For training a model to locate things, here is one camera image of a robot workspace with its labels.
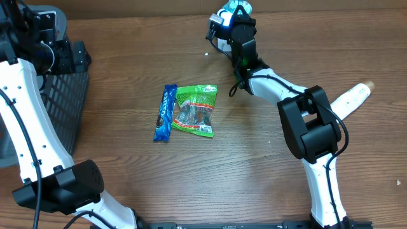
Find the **mint green wipes pack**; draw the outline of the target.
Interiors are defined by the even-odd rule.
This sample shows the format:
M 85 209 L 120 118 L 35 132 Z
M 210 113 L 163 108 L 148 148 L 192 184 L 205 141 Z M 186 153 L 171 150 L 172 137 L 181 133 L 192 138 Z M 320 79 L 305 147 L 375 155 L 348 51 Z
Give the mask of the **mint green wipes pack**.
M 241 5 L 247 14 L 252 13 L 252 6 L 248 1 L 245 0 L 229 0 L 222 9 L 234 13 L 237 7 Z

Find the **green snack bag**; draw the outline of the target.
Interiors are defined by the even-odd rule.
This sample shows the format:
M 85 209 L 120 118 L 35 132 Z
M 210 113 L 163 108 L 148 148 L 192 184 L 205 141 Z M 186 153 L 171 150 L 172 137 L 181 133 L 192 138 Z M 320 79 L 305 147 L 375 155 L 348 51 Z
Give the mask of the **green snack bag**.
M 214 137 L 211 119 L 216 97 L 216 85 L 179 87 L 176 101 L 180 111 L 172 122 L 172 128 L 202 137 Z

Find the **white bamboo print tube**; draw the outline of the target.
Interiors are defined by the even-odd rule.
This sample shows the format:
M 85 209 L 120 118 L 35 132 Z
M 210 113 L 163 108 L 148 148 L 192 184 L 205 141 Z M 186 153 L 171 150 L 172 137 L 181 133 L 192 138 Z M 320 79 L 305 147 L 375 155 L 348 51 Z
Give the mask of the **white bamboo print tube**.
M 333 101 L 331 108 L 340 120 L 344 120 L 365 102 L 374 89 L 372 81 L 358 83 Z

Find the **blue Oreo cookie pack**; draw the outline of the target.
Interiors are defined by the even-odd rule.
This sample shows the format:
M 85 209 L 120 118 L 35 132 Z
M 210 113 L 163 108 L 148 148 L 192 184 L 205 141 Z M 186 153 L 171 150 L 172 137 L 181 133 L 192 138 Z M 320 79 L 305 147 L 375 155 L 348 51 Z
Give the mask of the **blue Oreo cookie pack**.
M 154 142 L 168 142 L 172 128 L 172 116 L 176 102 L 177 85 L 165 85 L 158 112 Z

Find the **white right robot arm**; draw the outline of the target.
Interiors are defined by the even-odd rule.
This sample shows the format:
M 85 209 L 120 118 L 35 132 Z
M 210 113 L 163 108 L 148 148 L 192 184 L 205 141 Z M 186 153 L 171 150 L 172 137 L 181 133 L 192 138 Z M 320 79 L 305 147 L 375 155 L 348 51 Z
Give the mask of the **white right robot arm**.
M 279 76 L 258 57 L 256 21 L 239 5 L 233 12 L 226 37 L 237 79 L 231 88 L 269 99 L 280 116 L 284 139 L 295 158 L 301 160 L 311 194 L 314 228 L 351 228 L 341 200 L 335 171 L 337 157 L 349 142 L 342 119 L 333 111 L 320 86 L 304 88 Z

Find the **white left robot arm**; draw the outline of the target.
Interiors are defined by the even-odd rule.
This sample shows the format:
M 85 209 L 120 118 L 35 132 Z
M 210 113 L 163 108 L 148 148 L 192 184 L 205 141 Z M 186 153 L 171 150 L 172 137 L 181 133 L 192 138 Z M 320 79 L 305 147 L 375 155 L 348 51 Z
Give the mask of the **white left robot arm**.
M 36 213 L 85 218 L 94 228 L 144 228 L 106 191 L 94 161 L 73 160 L 92 59 L 66 30 L 56 7 L 1 2 L 1 118 L 23 182 L 13 198 Z

